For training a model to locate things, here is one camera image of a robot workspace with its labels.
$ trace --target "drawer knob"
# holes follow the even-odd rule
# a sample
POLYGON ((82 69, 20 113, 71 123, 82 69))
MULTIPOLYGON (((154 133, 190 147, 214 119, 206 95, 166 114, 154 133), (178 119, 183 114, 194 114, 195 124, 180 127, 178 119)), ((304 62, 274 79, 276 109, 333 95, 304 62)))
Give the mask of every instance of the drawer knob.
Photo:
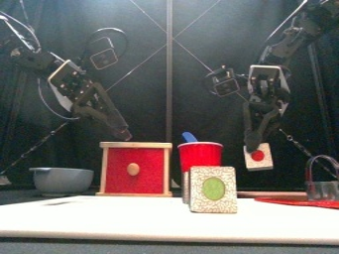
POLYGON ((136 176, 140 172, 140 167, 136 163, 131 163, 128 166, 127 166, 127 172, 131 176, 136 176))

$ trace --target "gray bowl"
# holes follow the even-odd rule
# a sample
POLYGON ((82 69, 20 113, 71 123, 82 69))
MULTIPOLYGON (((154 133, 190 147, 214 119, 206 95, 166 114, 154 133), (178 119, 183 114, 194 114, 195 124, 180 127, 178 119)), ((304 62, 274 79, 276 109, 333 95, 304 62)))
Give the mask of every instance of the gray bowl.
POLYGON ((36 189, 44 196, 66 196, 87 191, 94 171, 67 168, 31 168, 36 189))

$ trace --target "black backdrop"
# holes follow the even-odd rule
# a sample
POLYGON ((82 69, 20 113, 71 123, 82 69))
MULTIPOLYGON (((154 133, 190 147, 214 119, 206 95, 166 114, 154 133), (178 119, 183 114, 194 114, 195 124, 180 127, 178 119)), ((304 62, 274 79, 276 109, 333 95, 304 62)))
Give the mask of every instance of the black backdrop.
MULTIPOLYGON (((134 142, 172 142, 172 178, 180 185, 176 146, 182 132, 202 141, 224 145, 223 164, 238 170, 239 190, 303 189, 307 157, 280 133, 271 135, 274 170, 248 172, 243 155, 243 103, 247 88, 224 98, 212 95, 204 76, 223 64, 248 73, 264 39, 296 7, 294 0, 26 0, 3 1, 0 10, 36 29, 43 48, 63 59, 82 55, 90 34, 118 28, 128 37, 128 49, 118 63, 98 71, 103 87, 130 125, 134 142), (172 14, 172 24, 167 15, 172 14), (168 130, 167 29, 172 27, 172 124, 168 130)), ((119 37, 112 42, 120 50, 119 37)), ((338 148, 338 31, 311 49, 302 49, 291 62, 291 103, 282 128, 316 154, 337 157, 338 148)), ((2 56, 0 151, 2 170, 66 120, 42 102, 36 77, 23 73, 2 56)), ((51 90, 44 96, 60 113, 51 90)), ((18 186, 32 184, 31 167, 95 170, 99 185, 99 142, 118 141, 107 129, 88 119, 70 124, 23 160, 7 175, 18 186)))

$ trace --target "red button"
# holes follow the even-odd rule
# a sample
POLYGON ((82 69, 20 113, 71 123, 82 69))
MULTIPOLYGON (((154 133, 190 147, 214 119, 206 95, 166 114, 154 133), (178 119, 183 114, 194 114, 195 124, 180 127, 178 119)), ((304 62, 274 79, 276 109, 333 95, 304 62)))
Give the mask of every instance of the red button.
POLYGON ((264 158, 264 153, 263 153, 263 151, 262 151, 262 150, 254 151, 254 152, 251 153, 251 158, 252 158, 252 160, 256 161, 256 162, 262 161, 263 158, 264 158))

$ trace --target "red drawer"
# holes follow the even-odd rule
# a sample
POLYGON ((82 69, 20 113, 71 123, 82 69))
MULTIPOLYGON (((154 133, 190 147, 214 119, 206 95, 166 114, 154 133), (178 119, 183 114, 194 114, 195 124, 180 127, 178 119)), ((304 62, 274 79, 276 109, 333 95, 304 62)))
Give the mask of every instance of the red drawer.
POLYGON ((171 196, 171 143, 102 142, 100 195, 171 196))

